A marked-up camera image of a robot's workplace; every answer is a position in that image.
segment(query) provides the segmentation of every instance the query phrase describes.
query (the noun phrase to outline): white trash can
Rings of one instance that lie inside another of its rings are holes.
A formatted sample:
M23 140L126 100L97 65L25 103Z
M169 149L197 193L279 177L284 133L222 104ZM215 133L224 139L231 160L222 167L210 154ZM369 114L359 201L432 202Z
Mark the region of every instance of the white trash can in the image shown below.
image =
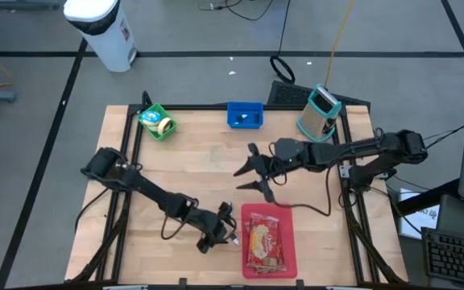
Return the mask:
M64 16L111 72L130 69L137 48L121 0L68 0Z

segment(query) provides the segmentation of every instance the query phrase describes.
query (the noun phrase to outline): keyboard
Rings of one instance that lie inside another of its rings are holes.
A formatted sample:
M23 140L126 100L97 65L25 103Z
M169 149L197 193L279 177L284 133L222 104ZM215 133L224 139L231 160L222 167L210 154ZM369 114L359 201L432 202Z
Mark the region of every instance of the keyboard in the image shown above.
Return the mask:
M421 232L427 275L464 283L464 234L428 228Z

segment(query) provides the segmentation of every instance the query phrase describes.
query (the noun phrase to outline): gray floor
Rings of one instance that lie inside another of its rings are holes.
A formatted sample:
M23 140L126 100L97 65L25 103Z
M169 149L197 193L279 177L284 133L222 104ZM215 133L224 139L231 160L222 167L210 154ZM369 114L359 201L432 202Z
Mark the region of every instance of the gray floor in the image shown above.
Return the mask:
M464 31L464 1L449 2ZM266 3L244 2L237 8L255 16ZM278 49L285 0L275 0L257 23L226 10L199 11L197 4L123 1L143 52ZM292 1L283 50L330 50L347 5L347 0ZM61 10L0 11L0 51L74 52L80 40ZM440 1L365 0L354 4L338 50L462 48ZM327 58L284 59L298 85L314 86L325 79ZM73 61L0 57L14 74L13 90L18 94L15 103L0 103L0 266ZM98 58L84 58L7 287L59 283L64 278L86 186L79 168L95 150L107 105L139 102L144 89L154 102L165 104L265 102L275 79L266 57L140 58L123 74L106 71ZM6 79L0 73L2 81ZM385 131L408 128L427 136L464 123L464 58L337 58L329 87L371 102L372 121ZM460 133L439 143L420 166L400 166L399 176L426 187L453 179L459 174L463 138ZM405 238L401 242L412 281L423 284L416 253L420 245Z

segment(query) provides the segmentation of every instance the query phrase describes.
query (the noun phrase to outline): wooden table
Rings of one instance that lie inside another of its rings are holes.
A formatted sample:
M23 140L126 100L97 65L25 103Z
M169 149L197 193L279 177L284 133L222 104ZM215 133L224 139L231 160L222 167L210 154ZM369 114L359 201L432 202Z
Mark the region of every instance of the wooden table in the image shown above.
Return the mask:
M99 147L119 148L126 120L126 106L108 106L97 143ZM347 106L353 140L373 136L365 106ZM268 144L280 137L306 140L296 126L298 111L265 111L264 125L259 130L231 130L226 124L224 110L172 110L178 121L177 132L160 143L147 132L143 134L139 162L142 174L164 189L185 193L200 200L199 208L217 210L222 201L232 201L234 218L241 224L240 208L245 203L264 203L263 195L235 187L257 180L255 173L232 177L250 154L247 144L257 143L259 150L269 154ZM130 136L128 155L131 155L136 122ZM371 158L359 160L366 163ZM289 203L308 203L326 210L325 173L305 170L288 175L285 186L272 185L276 198ZM356 285L345 214L338 205L340 193L338 171L330 172L329 186L332 201L330 217L309 209L292 210L296 243L297 279L305 285ZM374 181L373 187L386 191L384 182ZM85 204L103 187L89 182ZM407 279L399 239L387 197L376 191L365 193L367 215L375 247L397 275ZM92 206L80 220L69 260L66 279L73 278L92 258L102 242L110 195ZM241 247L217 245L206 255L196 248L200 233L186 226L173 239L164 241L160 227L164 214L157 205L138 193L133 193L126 232L120 284L178 284L179 278L188 284L272 284L294 285L295 280L246 280L241 271ZM168 223L166 233L177 227ZM366 252L362 244L362 265L365 280L369 280ZM114 248L109 261L114 259ZM106 277L112 263L107 262Z

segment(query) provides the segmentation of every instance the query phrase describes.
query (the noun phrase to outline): cracker package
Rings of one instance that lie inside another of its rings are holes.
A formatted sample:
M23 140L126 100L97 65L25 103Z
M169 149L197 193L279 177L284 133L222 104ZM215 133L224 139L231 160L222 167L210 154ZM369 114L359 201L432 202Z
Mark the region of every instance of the cracker package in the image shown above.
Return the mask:
M255 268L259 274L285 270L279 220L252 213L248 233L246 265Z

